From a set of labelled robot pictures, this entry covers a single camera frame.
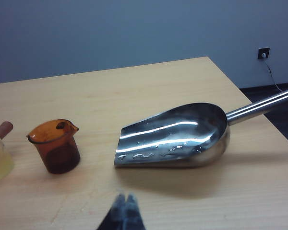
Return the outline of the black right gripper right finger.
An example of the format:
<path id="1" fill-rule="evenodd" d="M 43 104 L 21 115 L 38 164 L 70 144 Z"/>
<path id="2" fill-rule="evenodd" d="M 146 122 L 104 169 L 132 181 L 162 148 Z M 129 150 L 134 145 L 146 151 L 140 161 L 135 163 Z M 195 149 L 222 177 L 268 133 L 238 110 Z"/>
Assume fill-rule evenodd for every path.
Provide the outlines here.
<path id="1" fill-rule="evenodd" d="M 126 229 L 145 230 L 137 198 L 134 194 L 129 194 L 126 201 Z"/>

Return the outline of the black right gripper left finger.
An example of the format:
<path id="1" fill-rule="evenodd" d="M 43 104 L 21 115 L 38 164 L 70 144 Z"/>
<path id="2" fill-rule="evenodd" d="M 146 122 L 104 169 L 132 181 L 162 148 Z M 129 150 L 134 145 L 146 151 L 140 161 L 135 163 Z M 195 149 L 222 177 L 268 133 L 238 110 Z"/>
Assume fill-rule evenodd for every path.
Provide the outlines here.
<path id="1" fill-rule="evenodd" d="M 108 213 L 97 230 L 121 230 L 124 219 L 125 195 L 120 193 L 114 199 Z"/>

